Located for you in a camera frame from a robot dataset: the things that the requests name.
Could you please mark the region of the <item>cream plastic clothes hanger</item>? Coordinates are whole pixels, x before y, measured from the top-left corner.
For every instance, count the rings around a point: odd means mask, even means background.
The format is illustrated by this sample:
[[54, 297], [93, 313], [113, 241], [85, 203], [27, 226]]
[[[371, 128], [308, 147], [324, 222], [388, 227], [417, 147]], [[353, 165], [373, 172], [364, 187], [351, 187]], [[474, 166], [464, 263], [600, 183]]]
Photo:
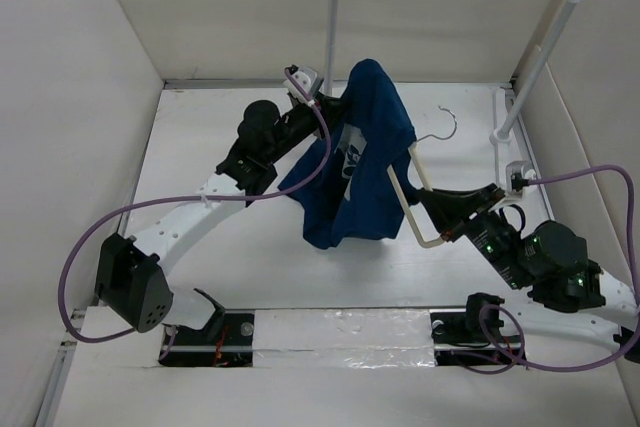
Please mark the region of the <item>cream plastic clothes hanger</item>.
[[448, 141], [455, 136], [458, 130], [458, 120], [455, 113], [452, 112], [450, 109], [443, 107], [441, 105], [438, 105], [437, 108], [440, 112], [445, 112], [451, 117], [453, 121], [453, 127], [451, 132], [446, 136], [438, 135], [435, 133], [425, 134], [417, 138], [407, 149], [411, 164], [415, 168], [418, 174], [419, 180], [421, 182], [421, 189], [417, 189], [412, 196], [408, 197], [407, 190], [401, 185], [401, 182], [396, 174], [396, 170], [394, 166], [389, 165], [386, 169], [387, 175], [389, 177], [393, 190], [396, 194], [396, 197], [400, 203], [400, 206], [405, 215], [405, 218], [408, 221], [411, 232], [413, 233], [418, 245], [423, 249], [437, 248], [443, 245], [445, 241], [441, 237], [437, 237], [431, 240], [426, 240], [421, 232], [420, 226], [416, 221], [415, 216], [412, 213], [413, 204], [411, 203], [411, 200], [418, 200], [417, 194], [421, 193], [422, 191], [432, 191], [432, 187], [427, 178], [426, 171], [421, 165], [418, 157], [417, 144], [429, 138], [435, 139], [437, 141]]

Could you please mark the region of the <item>blue Mickey Mouse t-shirt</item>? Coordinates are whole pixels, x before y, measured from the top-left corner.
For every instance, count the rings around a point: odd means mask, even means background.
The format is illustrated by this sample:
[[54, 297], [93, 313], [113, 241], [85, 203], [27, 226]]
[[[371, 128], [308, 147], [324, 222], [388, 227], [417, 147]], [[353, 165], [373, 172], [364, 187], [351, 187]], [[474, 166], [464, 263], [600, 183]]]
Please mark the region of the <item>blue Mickey Mouse t-shirt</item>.
[[408, 112], [382, 66], [358, 62], [340, 100], [348, 105], [331, 135], [332, 153], [323, 170], [289, 197], [304, 210], [303, 238], [326, 250], [345, 238], [393, 239], [404, 213], [386, 169], [393, 165], [412, 196], [408, 147], [416, 133]]

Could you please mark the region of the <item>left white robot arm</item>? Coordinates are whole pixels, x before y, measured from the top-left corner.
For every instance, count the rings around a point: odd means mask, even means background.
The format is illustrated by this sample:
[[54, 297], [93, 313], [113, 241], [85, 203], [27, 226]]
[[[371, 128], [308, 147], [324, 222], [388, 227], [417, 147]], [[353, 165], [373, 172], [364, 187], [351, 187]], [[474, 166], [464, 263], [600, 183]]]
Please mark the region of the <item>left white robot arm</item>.
[[169, 273], [211, 230], [268, 189], [278, 160], [314, 133], [329, 138], [346, 110], [342, 101], [325, 95], [313, 107], [294, 100], [286, 113], [268, 100], [251, 103], [226, 158], [193, 199], [129, 238], [113, 234], [102, 243], [98, 298], [136, 332], [174, 324], [187, 327], [201, 343], [216, 341], [222, 307], [202, 291], [170, 289]]

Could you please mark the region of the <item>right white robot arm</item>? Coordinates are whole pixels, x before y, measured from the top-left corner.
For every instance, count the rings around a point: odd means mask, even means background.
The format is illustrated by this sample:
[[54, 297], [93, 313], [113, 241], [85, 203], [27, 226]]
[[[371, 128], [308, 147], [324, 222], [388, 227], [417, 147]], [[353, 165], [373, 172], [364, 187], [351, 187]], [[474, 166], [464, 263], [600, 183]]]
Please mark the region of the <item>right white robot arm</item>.
[[639, 362], [639, 330], [632, 329], [638, 305], [631, 287], [588, 258], [587, 241], [552, 220], [523, 236], [507, 220], [507, 194], [490, 184], [472, 191], [416, 193], [439, 237], [466, 237], [513, 290], [527, 288], [530, 300], [562, 314], [580, 311], [619, 326], [613, 342], [630, 362]]

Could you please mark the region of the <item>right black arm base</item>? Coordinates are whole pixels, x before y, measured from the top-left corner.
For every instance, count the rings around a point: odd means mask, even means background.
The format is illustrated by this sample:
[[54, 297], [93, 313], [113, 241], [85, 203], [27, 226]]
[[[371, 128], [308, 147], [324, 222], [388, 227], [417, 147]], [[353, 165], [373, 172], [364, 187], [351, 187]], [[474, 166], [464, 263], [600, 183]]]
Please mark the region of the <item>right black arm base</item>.
[[485, 374], [513, 368], [513, 361], [488, 341], [480, 324], [483, 307], [504, 304], [504, 298], [478, 292], [469, 295], [464, 306], [430, 309], [435, 365]]

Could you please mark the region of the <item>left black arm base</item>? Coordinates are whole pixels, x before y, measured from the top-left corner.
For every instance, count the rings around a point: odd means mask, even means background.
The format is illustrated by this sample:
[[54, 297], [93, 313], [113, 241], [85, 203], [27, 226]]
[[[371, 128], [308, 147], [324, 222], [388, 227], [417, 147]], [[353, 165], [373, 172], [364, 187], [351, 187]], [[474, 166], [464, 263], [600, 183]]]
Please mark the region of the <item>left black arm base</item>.
[[253, 366], [255, 311], [227, 310], [200, 289], [193, 293], [211, 304], [212, 319], [200, 330], [169, 327], [158, 362], [163, 367], [244, 368]]

